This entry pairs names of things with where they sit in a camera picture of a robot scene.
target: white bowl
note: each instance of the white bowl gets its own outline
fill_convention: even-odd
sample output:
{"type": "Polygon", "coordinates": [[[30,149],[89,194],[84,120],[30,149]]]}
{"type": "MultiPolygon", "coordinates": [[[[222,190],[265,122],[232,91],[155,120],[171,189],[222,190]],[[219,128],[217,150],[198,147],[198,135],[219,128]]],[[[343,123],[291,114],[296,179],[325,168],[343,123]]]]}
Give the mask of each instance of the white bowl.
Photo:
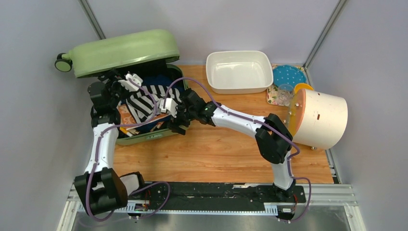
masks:
{"type": "Polygon", "coordinates": [[[206,62],[207,80],[218,94],[265,91],[273,83],[272,66],[260,51],[220,51],[206,62]]]}

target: clear plastic cup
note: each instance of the clear plastic cup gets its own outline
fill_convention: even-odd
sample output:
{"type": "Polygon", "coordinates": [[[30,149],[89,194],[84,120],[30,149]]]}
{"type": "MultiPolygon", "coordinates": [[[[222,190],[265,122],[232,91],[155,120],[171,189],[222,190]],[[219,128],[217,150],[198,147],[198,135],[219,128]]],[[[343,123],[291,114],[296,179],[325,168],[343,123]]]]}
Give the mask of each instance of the clear plastic cup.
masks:
{"type": "Polygon", "coordinates": [[[293,87],[289,84],[282,84],[278,87],[278,96],[276,102],[278,103],[278,105],[289,106],[293,96],[293,87]]]}

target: black and white striped shirt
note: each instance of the black and white striped shirt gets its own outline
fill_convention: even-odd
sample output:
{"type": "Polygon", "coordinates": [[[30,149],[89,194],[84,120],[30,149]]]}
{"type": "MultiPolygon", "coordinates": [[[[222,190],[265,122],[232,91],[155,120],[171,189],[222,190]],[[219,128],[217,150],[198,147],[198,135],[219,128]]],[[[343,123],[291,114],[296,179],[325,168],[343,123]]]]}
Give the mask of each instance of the black and white striped shirt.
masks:
{"type": "MultiPolygon", "coordinates": [[[[166,90],[168,89],[168,87],[164,87],[161,85],[150,85],[142,87],[153,95],[154,100],[156,100],[157,102],[157,106],[160,103],[160,99],[164,98],[166,90]]],[[[168,96],[169,98],[172,98],[174,101],[176,101],[177,104],[181,104],[180,92],[178,89],[171,88],[168,92],[168,96]]],[[[154,112],[152,100],[142,90],[133,93],[128,99],[126,99],[126,103],[129,112],[135,118],[136,123],[144,122],[147,117],[154,112]]]]}

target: wooden surface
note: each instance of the wooden surface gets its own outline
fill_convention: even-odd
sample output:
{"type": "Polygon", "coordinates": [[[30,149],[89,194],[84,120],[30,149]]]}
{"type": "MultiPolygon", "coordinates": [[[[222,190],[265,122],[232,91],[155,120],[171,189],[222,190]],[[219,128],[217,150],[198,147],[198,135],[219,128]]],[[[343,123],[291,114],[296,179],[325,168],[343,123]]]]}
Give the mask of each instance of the wooden surface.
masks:
{"type": "MultiPolygon", "coordinates": [[[[211,89],[205,66],[180,68],[184,76],[197,79],[211,89]]],[[[210,100],[196,83],[190,81],[189,86],[205,101],[210,100]]],[[[281,119],[286,117],[287,107],[268,104],[265,92],[245,95],[211,93],[218,102],[240,112],[255,116],[274,113],[281,119]]],[[[301,154],[292,160],[293,174],[308,177],[312,183],[333,183],[325,152],[299,146],[301,154]]],[[[185,136],[177,134],[130,146],[117,145],[114,162],[119,176],[139,171],[146,181],[273,182],[271,165],[262,158],[255,139],[197,121],[192,122],[185,136]]]]}

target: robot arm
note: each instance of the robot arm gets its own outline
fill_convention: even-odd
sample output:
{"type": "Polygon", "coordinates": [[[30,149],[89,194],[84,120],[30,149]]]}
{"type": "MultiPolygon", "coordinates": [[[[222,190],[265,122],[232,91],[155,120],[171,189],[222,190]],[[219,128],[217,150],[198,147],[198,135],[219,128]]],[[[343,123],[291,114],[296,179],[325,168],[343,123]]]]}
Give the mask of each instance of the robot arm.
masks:
{"type": "Polygon", "coordinates": [[[282,200],[292,196],[295,181],[289,175],[287,164],[287,157],[290,155],[292,148],[291,145],[279,135],[270,134],[267,127],[242,118],[246,117],[252,119],[252,121],[264,122],[292,140],[292,135],[278,116],[274,114],[269,114],[268,117],[249,115],[218,103],[224,109],[221,110],[212,101],[206,103],[191,89],[187,89],[182,93],[180,99],[183,105],[177,106],[177,116],[172,119],[173,124],[170,125],[174,132],[184,135],[185,131],[180,130],[179,125],[188,126],[191,120],[198,120],[202,124],[230,128],[255,138],[262,157],[272,165],[277,194],[280,194],[282,200]]]}
{"type": "MultiPolygon", "coordinates": [[[[126,80],[118,79],[116,77],[118,75],[112,70],[105,76],[99,77],[101,82],[95,82],[88,88],[94,104],[91,110],[94,141],[85,173],[75,178],[74,185],[82,204],[86,206],[86,188],[88,183],[91,184],[89,205],[94,215],[125,207],[128,195],[144,184],[139,172],[119,178],[113,170],[115,142],[118,137],[116,128],[110,129],[104,134],[101,138],[99,153],[96,153],[97,139],[101,133],[111,126],[120,124],[120,114],[116,108],[120,100],[129,97],[132,91],[139,90],[129,80],[139,86],[142,82],[137,75],[128,74],[126,80]],[[89,182],[89,174],[95,163],[98,165],[92,182],[89,182]]],[[[286,160],[287,156],[290,155],[290,144],[277,134],[270,134],[269,129],[265,126],[229,115],[229,113],[217,108],[213,102],[206,103],[191,89],[182,93],[180,99],[182,105],[176,105],[172,99],[167,99],[166,103],[164,100],[159,102],[161,112],[172,115],[168,128],[173,132],[185,135],[185,130],[181,129],[180,125],[188,127],[192,120],[198,120],[202,124],[230,128],[255,138],[261,155],[272,165],[276,194],[282,198],[282,201],[292,197],[295,181],[289,176],[286,160]]],[[[262,121],[292,140],[285,125],[274,114],[270,114],[268,117],[254,116],[234,111],[224,105],[221,107],[227,112],[262,121]]]]}

